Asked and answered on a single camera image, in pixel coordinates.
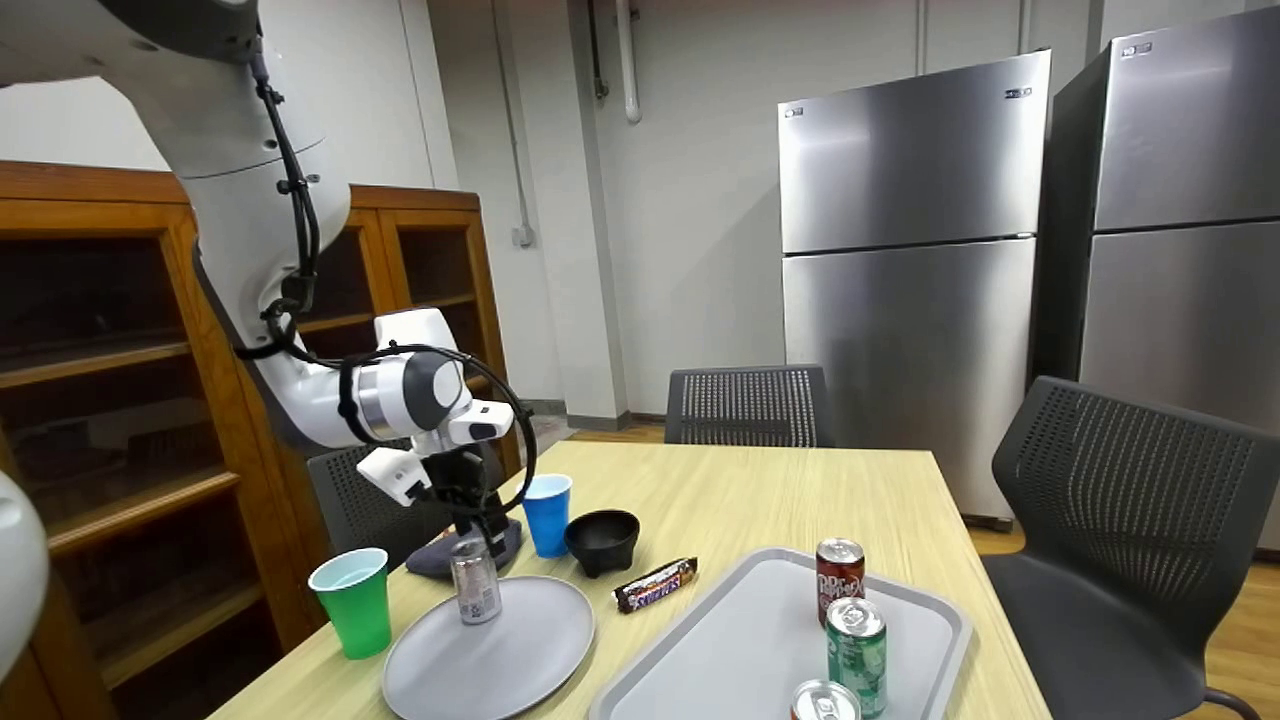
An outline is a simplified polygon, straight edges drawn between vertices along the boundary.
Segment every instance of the chair backrest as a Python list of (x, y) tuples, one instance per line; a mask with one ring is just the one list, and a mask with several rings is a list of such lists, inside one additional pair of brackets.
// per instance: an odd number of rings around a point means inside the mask
[(431, 500), (421, 500), (413, 507), (387, 500), (355, 472), (366, 457), (370, 447), (309, 457), (309, 477), (327, 528), (327, 545), (332, 554), (373, 545), (385, 549), (394, 565), (400, 565), (407, 554), (446, 533), (449, 518)]
[(1094, 575), (1201, 657), (1249, 575), (1280, 440), (1039, 376), (993, 467), (1027, 556)]
[(830, 447), (824, 369), (678, 369), (663, 440)]

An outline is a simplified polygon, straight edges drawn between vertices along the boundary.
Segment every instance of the silver plate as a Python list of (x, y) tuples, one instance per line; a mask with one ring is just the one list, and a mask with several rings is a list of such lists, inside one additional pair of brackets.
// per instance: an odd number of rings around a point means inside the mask
[(500, 588), (500, 619), (466, 627), (449, 601), (398, 642), (385, 677), (385, 704), (398, 715), (515, 715), (583, 665), (597, 617), (575, 588), (545, 575), (513, 575)]

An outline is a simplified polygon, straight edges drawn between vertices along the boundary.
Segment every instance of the black office chair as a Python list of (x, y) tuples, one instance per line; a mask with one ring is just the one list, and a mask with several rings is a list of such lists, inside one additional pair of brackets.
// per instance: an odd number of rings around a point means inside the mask
[(678, 369), (663, 440), (830, 447), (824, 369)]
[(446, 533), (449, 518), (431, 500), (421, 500), (413, 507), (387, 500), (355, 472), (366, 457), (370, 447), (309, 457), (309, 477), (321, 500), (327, 545), (332, 554), (385, 549), (394, 565), (400, 565), (407, 554)]
[(1023, 554), (983, 556), (1053, 715), (1145, 720), (1239, 698), (1203, 685), (1280, 440), (1039, 376), (996, 447)]

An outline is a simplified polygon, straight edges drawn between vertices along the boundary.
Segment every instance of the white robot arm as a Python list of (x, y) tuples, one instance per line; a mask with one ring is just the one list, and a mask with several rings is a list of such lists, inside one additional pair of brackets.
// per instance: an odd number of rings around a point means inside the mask
[(48, 556), (44, 528), (28, 498), (0, 472), (0, 681), (41, 617)]
[[(272, 90), (255, 0), (0, 0), (0, 90), (76, 78), (122, 90), (183, 185), (201, 280), (294, 446), (370, 446), (373, 483), (413, 504), (428, 457), (500, 440), (513, 421), (530, 440), (515, 399), (474, 399), (431, 307), (381, 317), (381, 352), (366, 362), (321, 362), (299, 344), (349, 185)], [(3, 619), (20, 586), (31, 581), (0, 581)]]

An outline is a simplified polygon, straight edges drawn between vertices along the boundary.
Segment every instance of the green plastic cup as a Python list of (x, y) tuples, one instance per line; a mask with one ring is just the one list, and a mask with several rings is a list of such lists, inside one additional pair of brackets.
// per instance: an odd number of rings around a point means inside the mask
[(394, 608), (387, 608), (387, 554), (353, 549), (323, 562), (309, 588), (321, 595), (323, 617), (345, 650), (345, 657), (376, 657), (394, 645)]

